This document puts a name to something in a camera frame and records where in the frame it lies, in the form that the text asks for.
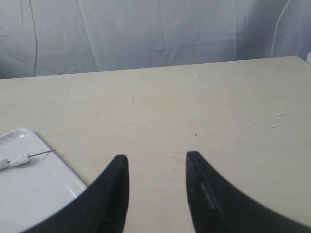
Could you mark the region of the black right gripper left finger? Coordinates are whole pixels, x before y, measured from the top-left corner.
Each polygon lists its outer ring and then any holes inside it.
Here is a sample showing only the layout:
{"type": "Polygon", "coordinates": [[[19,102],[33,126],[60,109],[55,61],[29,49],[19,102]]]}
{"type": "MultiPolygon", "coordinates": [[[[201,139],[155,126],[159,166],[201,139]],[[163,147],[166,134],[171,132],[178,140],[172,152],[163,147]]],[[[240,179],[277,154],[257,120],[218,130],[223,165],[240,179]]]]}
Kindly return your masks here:
{"type": "Polygon", "coordinates": [[[121,233],[129,204],[129,168],[117,155],[75,200],[27,233],[121,233]]]}

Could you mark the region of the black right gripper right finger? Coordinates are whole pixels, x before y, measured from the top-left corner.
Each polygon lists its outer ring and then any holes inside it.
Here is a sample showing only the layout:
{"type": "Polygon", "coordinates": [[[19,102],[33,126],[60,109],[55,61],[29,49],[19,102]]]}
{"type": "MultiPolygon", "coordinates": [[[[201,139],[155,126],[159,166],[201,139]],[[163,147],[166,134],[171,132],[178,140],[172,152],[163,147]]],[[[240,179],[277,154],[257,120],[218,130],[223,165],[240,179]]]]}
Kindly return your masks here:
{"type": "Polygon", "coordinates": [[[311,228],[261,205],[228,182],[197,151],[186,155],[186,190],[197,233],[309,233],[311,228]]]}

